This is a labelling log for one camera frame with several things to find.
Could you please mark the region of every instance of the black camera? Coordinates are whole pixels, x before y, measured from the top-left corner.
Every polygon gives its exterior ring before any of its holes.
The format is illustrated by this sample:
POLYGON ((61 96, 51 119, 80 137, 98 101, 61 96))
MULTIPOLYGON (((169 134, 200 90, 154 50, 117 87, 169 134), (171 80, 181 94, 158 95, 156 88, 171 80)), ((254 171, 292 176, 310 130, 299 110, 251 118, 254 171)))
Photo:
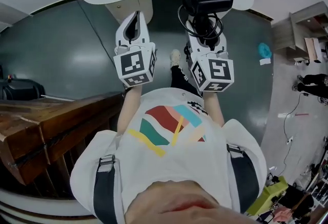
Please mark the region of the black camera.
POLYGON ((225 12, 232 8, 234 0, 182 0, 182 5, 191 16, 225 12))

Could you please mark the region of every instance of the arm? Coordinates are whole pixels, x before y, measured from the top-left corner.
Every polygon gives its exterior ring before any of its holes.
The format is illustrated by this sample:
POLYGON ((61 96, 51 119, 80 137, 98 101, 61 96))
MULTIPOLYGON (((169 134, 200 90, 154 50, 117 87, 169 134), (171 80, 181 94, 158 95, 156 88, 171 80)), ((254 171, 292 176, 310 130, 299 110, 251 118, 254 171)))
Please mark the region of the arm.
POLYGON ((203 92, 204 108, 208 112, 211 119, 218 123, 221 127, 224 125, 224 118, 221 112, 219 99, 216 93, 203 92))
POLYGON ((140 106, 142 86, 133 87, 125 97, 117 122, 117 135, 122 135, 140 106))

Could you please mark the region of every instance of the tiled floor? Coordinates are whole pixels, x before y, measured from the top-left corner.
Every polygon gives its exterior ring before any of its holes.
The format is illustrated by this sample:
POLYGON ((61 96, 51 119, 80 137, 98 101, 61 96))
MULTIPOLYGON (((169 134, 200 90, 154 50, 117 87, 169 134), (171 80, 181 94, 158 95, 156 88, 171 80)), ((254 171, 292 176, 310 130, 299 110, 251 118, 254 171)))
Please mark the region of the tiled floor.
MULTIPOLYGON (((292 84, 298 74, 327 74, 327 65, 311 63, 298 66, 274 55, 274 79, 268 123, 261 144, 268 168, 276 166, 272 173, 279 175, 285 165, 289 145, 283 132, 284 115, 290 113, 298 102, 299 92, 292 91, 292 84)), ((318 102, 317 97, 301 96, 295 112, 286 119, 285 130, 288 137, 293 136, 291 150, 283 172, 286 180, 294 180, 314 161, 319 161, 323 152, 323 138, 328 135, 328 106, 318 102), (308 113, 306 116, 294 116, 296 113, 308 113)))

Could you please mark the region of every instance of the power cord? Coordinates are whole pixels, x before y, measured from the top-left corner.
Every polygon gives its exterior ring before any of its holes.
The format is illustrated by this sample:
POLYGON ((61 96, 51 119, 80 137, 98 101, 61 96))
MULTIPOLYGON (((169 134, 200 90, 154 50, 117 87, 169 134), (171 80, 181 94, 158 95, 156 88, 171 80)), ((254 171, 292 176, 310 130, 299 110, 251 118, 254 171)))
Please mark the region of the power cord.
MULTIPOLYGON (((292 110, 292 112, 288 113, 288 114, 285 116, 285 119, 283 120, 283 132, 285 133, 285 137, 286 137, 287 140, 289 140, 289 138, 288 138, 288 136, 287 136, 287 134, 286 134, 286 128, 285 128, 285 125, 286 125, 286 119, 287 119, 287 117, 288 117, 290 114, 292 114, 292 113, 296 110, 296 108, 298 107, 299 102, 300 102, 300 99, 301 99, 301 95, 308 96, 309 94, 308 94, 308 93, 301 93, 301 94, 299 94, 299 96, 298 96, 298 102, 297 102, 296 107, 292 110)), ((291 145, 289 146, 289 149, 288 149, 287 155, 285 156, 285 158, 284 158, 284 160, 283 160, 283 163, 284 163, 285 167, 283 168, 283 170, 280 172, 280 174, 279 174, 278 176, 280 176, 280 175, 286 170, 286 168, 287 168, 286 159, 287 159, 287 157, 288 157, 288 155, 289 155, 289 152, 290 152, 290 150, 291 150, 291 148, 292 148, 292 144, 293 144, 293 141, 291 140, 291 145)))
MULTIPOLYGON (((193 35, 194 37, 197 37, 197 38, 202 38, 202 39, 205 39, 205 40, 212 40, 212 39, 215 39, 215 38, 218 38, 221 33, 223 32, 223 23, 221 21, 221 19, 219 17, 217 17, 216 13, 213 13, 213 15, 206 15, 205 17, 208 18, 214 18, 215 19, 215 26, 213 28, 213 30, 206 30, 206 33, 205 34, 198 34, 198 33, 195 33, 193 32, 192 30, 190 30, 181 20, 181 17, 180 17, 180 11, 181 11, 181 8, 183 7, 183 5, 181 5, 178 9, 178 19, 182 25, 182 27, 188 32, 190 33, 191 35, 193 35), (214 36, 214 37, 211 37, 211 35, 215 32, 218 24, 220 24, 220 31, 214 36)), ((190 25, 195 29, 195 20, 196 20, 196 17, 194 17, 193 21, 191 22, 190 20, 188 20, 188 22, 190 23, 190 25)))
POLYGON ((90 24, 92 30, 94 31, 95 35, 98 37, 99 42, 100 42, 102 48, 104 49, 104 51, 106 52, 108 58, 109 58, 110 61, 112 62, 113 66, 115 67, 115 63, 114 63, 113 59, 109 56, 109 53, 107 52, 107 50, 106 50, 106 48, 105 48, 105 46, 104 46, 104 44, 103 44, 103 41, 101 40, 101 38, 100 38, 98 32, 96 31, 96 29, 93 27, 93 25, 92 25, 90 19, 88 18, 88 16, 87 16, 85 10, 83 9, 83 7, 82 7, 82 5, 80 4, 80 2, 79 2, 78 0, 76 0, 76 1, 77 1, 77 4, 80 6, 80 8, 81 8, 83 14, 85 15, 86 19, 88 20, 88 22, 89 22, 89 24, 90 24))
POLYGON ((299 96, 298 96, 298 102, 297 102, 296 107, 292 110, 292 112, 288 113, 288 114, 285 116, 285 119, 283 120, 283 132, 284 132, 285 137, 286 137, 287 140, 289 140, 289 138, 288 138, 288 136, 287 136, 287 134, 286 134, 286 129, 285 129, 286 119, 287 119, 287 117, 288 117, 291 113, 293 113, 293 112, 296 110, 296 108, 298 107, 298 105, 299 105, 299 101, 300 101, 300 99, 301 99, 301 95, 308 96, 309 94, 307 94, 307 93, 301 93, 301 94, 299 94, 299 96))

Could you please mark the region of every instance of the black pants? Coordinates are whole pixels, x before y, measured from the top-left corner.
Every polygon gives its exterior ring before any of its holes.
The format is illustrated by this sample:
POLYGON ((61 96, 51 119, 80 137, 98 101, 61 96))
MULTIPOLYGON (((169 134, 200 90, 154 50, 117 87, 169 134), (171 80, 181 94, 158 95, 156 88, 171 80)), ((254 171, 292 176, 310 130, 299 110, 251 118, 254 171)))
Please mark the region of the black pants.
POLYGON ((304 91, 312 95, 328 98, 328 87, 323 82, 326 76, 326 74, 306 75, 303 78, 303 83, 297 85, 297 90, 299 92, 304 91))
POLYGON ((179 88, 186 90, 192 94, 200 96, 195 87, 193 87, 188 80, 185 80, 185 74, 182 73, 181 69, 178 66, 173 66, 171 68, 172 72, 172 83, 171 87, 179 88))

